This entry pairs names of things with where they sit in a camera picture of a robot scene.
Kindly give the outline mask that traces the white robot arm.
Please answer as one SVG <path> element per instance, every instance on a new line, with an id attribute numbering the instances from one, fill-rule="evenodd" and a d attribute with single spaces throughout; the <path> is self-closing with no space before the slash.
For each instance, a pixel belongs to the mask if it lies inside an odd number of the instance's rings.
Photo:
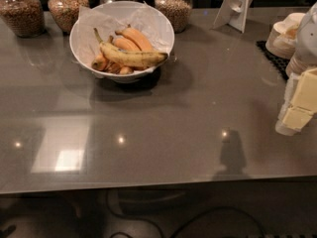
<path id="1" fill-rule="evenodd" d="M 299 133 L 317 113 L 317 3 L 305 14 L 295 39 L 295 52 L 286 67 L 288 81 L 275 124 L 285 136 Z"/>

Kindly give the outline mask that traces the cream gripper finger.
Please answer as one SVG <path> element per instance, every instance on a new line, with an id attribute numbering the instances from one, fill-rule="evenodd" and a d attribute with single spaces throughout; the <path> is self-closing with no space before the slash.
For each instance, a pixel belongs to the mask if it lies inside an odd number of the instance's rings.
<path id="1" fill-rule="evenodd" d="M 291 105 L 317 112 L 317 67 L 307 69 L 300 75 Z"/>
<path id="2" fill-rule="evenodd" d="M 311 111 L 291 106 L 286 110 L 282 118 L 282 123 L 289 129 L 301 130 L 308 124 L 312 117 L 313 113 Z"/>

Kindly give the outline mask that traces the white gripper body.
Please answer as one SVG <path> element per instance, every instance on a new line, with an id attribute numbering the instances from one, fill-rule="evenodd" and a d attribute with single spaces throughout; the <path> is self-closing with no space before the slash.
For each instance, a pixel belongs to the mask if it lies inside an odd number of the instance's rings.
<path id="1" fill-rule="evenodd" d="M 280 108 L 277 122 L 275 124 L 275 131 L 284 136 L 293 136 L 298 132 L 298 129 L 289 127 L 290 120 L 294 119 L 299 114 L 300 109 L 292 106 L 290 101 L 295 93 L 299 75 L 292 73 L 286 83 L 284 91 L 284 103 Z"/>

